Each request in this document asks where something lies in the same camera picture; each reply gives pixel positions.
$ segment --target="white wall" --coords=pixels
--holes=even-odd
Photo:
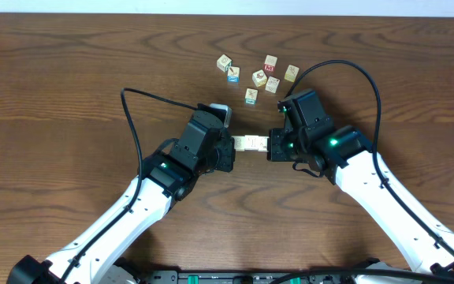
[[[0,12],[454,17],[454,0],[0,0]]]

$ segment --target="blue-sided cube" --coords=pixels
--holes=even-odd
[[[240,81],[240,68],[230,66],[227,69],[227,81],[239,83]]]

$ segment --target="small white cube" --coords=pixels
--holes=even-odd
[[[267,82],[267,76],[262,70],[253,73],[251,79],[253,80],[253,83],[255,83],[255,86],[257,87],[263,86]]]
[[[239,67],[229,67],[227,71],[227,81],[229,82],[236,82],[240,81],[240,68]]]
[[[266,91],[276,93],[277,86],[280,84],[280,79],[269,77],[266,84]]]
[[[299,67],[295,67],[294,65],[289,65],[287,68],[287,72],[285,73],[285,80],[289,80],[290,82],[295,82],[297,73],[299,73]]]
[[[250,103],[250,104],[255,104],[257,103],[257,94],[259,91],[254,90],[254,89],[246,89],[246,95],[244,95],[244,102],[245,103]]]
[[[264,62],[264,70],[267,72],[273,72],[276,68],[277,57],[272,55],[266,56],[266,61]]]
[[[228,58],[227,55],[225,55],[225,54],[223,54],[217,60],[217,67],[223,72],[227,72],[227,70],[229,70],[229,67],[232,64],[233,64],[233,60],[231,58]]]

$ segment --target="red-sided cube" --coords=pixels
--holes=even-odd
[[[267,72],[273,72],[274,71],[274,66],[269,65],[269,64],[264,64],[264,70]]]

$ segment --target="wooden table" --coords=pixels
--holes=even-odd
[[[227,54],[239,84],[216,67]],[[90,226],[136,175],[122,87],[233,108],[233,135],[279,127],[276,95],[251,74],[267,54],[301,68],[343,58],[365,67],[383,100],[380,152],[397,177],[454,230],[454,19],[0,14],[0,282],[24,255],[44,260]],[[370,86],[328,66],[315,88],[338,125],[371,138]],[[191,111],[130,95],[143,150],[179,137]],[[297,270],[368,256],[406,267],[374,220],[326,179],[261,153],[201,177],[192,194],[126,252],[142,268]]]

